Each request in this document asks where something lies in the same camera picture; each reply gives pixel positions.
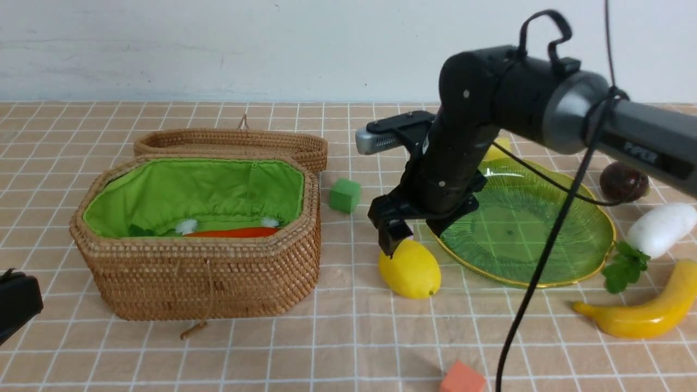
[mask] white pom-pom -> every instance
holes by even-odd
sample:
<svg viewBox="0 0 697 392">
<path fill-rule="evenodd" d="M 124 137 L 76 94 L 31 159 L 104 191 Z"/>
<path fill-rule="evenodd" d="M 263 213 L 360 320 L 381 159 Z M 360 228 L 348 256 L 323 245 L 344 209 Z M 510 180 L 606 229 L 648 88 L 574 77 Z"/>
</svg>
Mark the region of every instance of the white pom-pom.
<svg viewBox="0 0 697 392">
<path fill-rule="evenodd" d="M 278 227 L 280 225 L 279 221 L 274 218 L 269 218 L 268 216 L 261 220 L 261 225 L 264 227 Z"/>
<path fill-rule="evenodd" d="M 195 219 L 186 219 L 182 220 L 179 222 L 179 224 L 176 226 L 176 229 L 174 229 L 175 232 L 185 236 L 187 234 L 191 234 L 196 231 L 196 227 L 199 225 L 199 222 Z"/>
</svg>

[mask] green glass plate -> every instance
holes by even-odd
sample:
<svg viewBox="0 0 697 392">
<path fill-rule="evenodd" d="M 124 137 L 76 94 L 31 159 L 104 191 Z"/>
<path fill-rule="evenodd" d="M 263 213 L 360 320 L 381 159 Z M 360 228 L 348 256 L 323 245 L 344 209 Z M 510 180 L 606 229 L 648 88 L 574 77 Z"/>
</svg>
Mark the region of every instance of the green glass plate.
<svg viewBox="0 0 697 392">
<path fill-rule="evenodd" d="M 568 188 L 573 179 L 526 161 Z M 484 162 L 480 207 L 436 238 L 460 264 L 505 285 L 527 287 L 566 193 L 510 158 Z M 585 187 L 579 193 L 595 198 Z M 560 287 L 600 272 L 616 239 L 605 211 L 575 199 L 537 287 Z"/>
</svg>

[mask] green cube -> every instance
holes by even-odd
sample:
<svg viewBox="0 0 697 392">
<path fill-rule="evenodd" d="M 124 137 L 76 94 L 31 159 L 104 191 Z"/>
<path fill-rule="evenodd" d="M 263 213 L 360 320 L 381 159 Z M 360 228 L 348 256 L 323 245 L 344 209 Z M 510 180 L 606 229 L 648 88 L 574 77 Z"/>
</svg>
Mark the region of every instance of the green cube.
<svg viewBox="0 0 697 392">
<path fill-rule="evenodd" d="M 329 208 L 352 213 L 360 203 L 360 184 L 349 179 L 338 179 L 329 192 Z"/>
</svg>

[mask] wicker basket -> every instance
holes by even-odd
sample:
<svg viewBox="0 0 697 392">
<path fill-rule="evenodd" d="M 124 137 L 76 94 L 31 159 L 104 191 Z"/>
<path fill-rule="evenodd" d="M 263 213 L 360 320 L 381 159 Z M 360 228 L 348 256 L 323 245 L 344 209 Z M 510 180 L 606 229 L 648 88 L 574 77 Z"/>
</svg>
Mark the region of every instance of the wicker basket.
<svg viewBox="0 0 697 392">
<path fill-rule="evenodd" d="M 313 173 L 327 168 L 328 143 L 302 133 L 250 130 L 247 115 L 236 129 L 184 128 L 158 130 L 136 140 L 135 156 L 161 153 L 232 153 L 238 155 L 287 154 Z"/>
<path fill-rule="evenodd" d="M 305 179 L 299 218 L 272 236 L 106 238 L 96 235 L 86 223 L 84 214 L 91 201 L 113 180 L 151 160 L 200 157 L 141 155 L 110 169 L 95 180 L 70 221 L 70 234 L 102 298 L 122 319 L 200 319 L 201 323 L 194 326 L 197 328 L 205 326 L 207 319 L 281 315 L 317 284 L 321 248 L 319 182 L 315 174 L 283 154 L 259 155 L 253 160 L 284 161 Z M 206 158 L 250 159 L 213 153 Z"/>
</svg>

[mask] yellow lemon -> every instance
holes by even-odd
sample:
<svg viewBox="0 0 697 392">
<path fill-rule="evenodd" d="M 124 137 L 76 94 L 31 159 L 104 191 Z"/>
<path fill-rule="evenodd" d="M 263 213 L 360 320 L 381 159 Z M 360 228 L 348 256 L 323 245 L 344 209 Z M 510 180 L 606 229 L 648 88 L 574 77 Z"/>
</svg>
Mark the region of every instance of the yellow lemon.
<svg viewBox="0 0 697 392">
<path fill-rule="evenodd" d="M 503 147 L 506 151 L 511 151 L 511 141 L 508 140 L 508 138 L 497 137 L 494 141 L 496 142 L 496 144 Z M 487 154 L 484 155 L 484 160 L 494 160 L 499 158 L 508 158 L 508 155 L 506 155 L 505 153 L 503 153 L 503 151 L 498 149 L 497 146 L 493 145 L 489 147 L 489 150 L 487 150 Z"/>
<path fill-rule="evenodd" d="M 441 268 L 436 258 L 412 239 L 403 240 L 391 259 L 380 251 L 378 269 L 385 284 L 406 298 L 428 298 L 441 288 Z"/>
</svg>

